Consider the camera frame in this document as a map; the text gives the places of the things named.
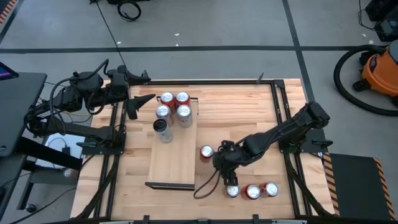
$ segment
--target wooden table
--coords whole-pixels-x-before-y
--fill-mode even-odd
[[[299,79],[284,82],[290,111],[294,115],[306,102],[302,84]],[[270,85],[150,85],[131,88],[131,95],[160,95],[166,90],[174,93],[186,90],[191,96],[198,97],[197,150],[204,144],[217,148],[222,140],[237,141],[277,125]],[[272,144],[259,161],[236,170],[240,186],[276,182],[279,194],[274,198],[227,198],[222,193],[222,181],[212,195],[202,200],[193,199],[193,192],[189,191],[154,190],[145,186],[152,139],[156,138],[152,129],[156,104],[155,99],[151,100],[140,109],[138,120],[126,121],[126,149],[119,163],[112,220],[142,220],[144,215],[150,215],[151,220],[252,219],[253,214],[258,214],[259,218],[294,217],[284,158],[277,143]],[[110,114],[111,107],[107,106],[93,118],[92,126],[107,126]],[[78,215],[96,192],[102,160],[103,156],[95,156],[81,171],[71,217]],[[309,154],[302,154],[301,160],[308,188],[326,210],[334,213],[321,160]],[[197,156],[195,187],[203,184],[213,172],[212,164],[202,163]],[[214,183],[215,180],[210,182],[202,193],[209,191]],[[302,196],[297,186],[296,189],[300,211],[304,214]],[[105,208],[106,200],[103,200],[102,215]]]

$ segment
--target gray floor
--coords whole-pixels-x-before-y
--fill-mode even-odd
[[[369,0],[363,0],[363,7]],[[377,35],[358,24],[358,0],[288,0],[301,46],[355,46],[383,44]],[[293,46],[285,9],[280,0],[151,0],[140,2],[142,17],[133,23],[119,18],[116,7],[100,7],[120,47],[175,46]],[[370,24],[366,14],[365,24]],[[24,0],[1,49],[109,48],[112,38],[98,8],[82,0]],[[371,156],[381,160],[389,193],[398,212],[397,118],[365,112],[337,94],[333,69],[342,51],[305,51],[304,61],[315,99],[331,116],[326,138],[335,143],[330,152]],[[302,78],[296,52],[291,50],[207,50],[173,52],[123,52],[130,71],[146,69],[152,78]],[[73,71],[93,70],[104,59],[110,67],[122,64],[117,53],[0,54],[0,61],[20,72],[45,72],[49,82],[69,77]],[[359,77],[359,65],[349,60],[343,82]],[[42,98],[48,98],[47,85]],[[361,99],[384,108],[389,100],[367,92]],[[0,223],[26,212],[16,211],[25,179],[21,178]],[[29,200],[39,207],[73,186],[38,185]],[[73,192],[23,223],[68,218]]]

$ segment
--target red soda can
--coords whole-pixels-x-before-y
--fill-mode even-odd
[[[200,148],[200,160],[202,162],[209,162],[213,154],[214,150],[209,145],[204,145]]]
[[[248,198],[254,200],[260,197],[261,191],[256,184],[249,184],[244,188],[244,193]]]
[[[186,91],[180,91],[177,93],[175,107],[178,108],[181,105],[191,105],[191,97]]]
[[[276,195],[278,195],[278,185],[276,185],[274,182],[266,182],[260,184],[259,188],[261,193],[267,197],[275,197]]]
[[[225,191],[227,195],[232,198],[237,197],[241,193],[241,189],[239,188],[239,186],[232,186],[232,185],[226,186]]]
[[[160,96],[160,102],[164,105],[169,106],[172,113],[176,112],[176,110],[177,110],[177,108],[175,107],[176,99],[175,99],[173,93],[171,93],[171,92],[162,93],[162,95]]]

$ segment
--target silver can lid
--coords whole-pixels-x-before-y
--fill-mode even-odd
[[[177,113],[183,117],[189,116],[191,114],[191,107],[188,105],[181,105],[178,107]]]
[[[231,197],[236,197],[241,192],[239,186],[226,186],[226,193]]]
[[[173,100],[173,98],[174,98],[174,95],[171,92],[164,92],[164,93],[162,93],[162,96],[160,96],[160,99],[163,102],[170,102]]]
[[[156,114],[159,116],[167,116],[170,113],[170,108],[167,105],[159,105],[156,108]]]
[[[257,185],[251,184],[247,187],[246,193],[251,199],[257,199],[260,197],[260,188]]]
[[[204,156],[204,157],[210,157],[213,155],[214,151],[213,149],[208,146],[208,145],[204,145],[201,147],[200,149],[200,153]]]
[[[266,185],[266,192],[269,196],[276,196],[278,194],[278,185],[273,182],[268,182]]]
[[[179,93],[177,93],[176,99],[179,102],[185,102],[189,99],[189,95],[186,91],[180,91]]]

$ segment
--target wooden tray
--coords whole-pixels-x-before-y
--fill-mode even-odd
[[[191,101],[191,108],[192,125],[189,128],[181,127],[177,115],[173,114],[174,124],[170,127],[173,140],[164,143],[154,137],[146,186],[163,190],[195,190],[198,102]]]

